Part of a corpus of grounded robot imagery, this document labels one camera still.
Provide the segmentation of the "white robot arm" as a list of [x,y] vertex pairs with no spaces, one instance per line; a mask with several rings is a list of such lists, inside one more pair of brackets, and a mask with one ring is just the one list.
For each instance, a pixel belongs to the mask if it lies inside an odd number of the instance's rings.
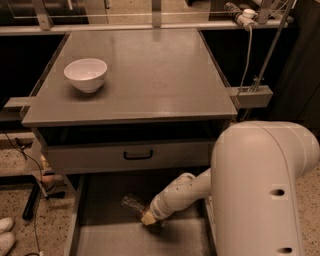
[[172,181],[142,222],[154,224],[209,196],[217,256],[305,256],[295,185],[318,162],[319,142],[299,124],[234,124],[215,142],[211,167]]

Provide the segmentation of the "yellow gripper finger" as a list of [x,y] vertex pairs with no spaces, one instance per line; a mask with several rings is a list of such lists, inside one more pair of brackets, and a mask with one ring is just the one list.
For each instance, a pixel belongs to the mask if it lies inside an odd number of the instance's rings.
[[146,226],[148,225],[152,225],[152,224],[155,224],[157,222],[156,218],[153,216],[153,214],[149,211],[147,211],[142,219],[141,219],[142,223]]

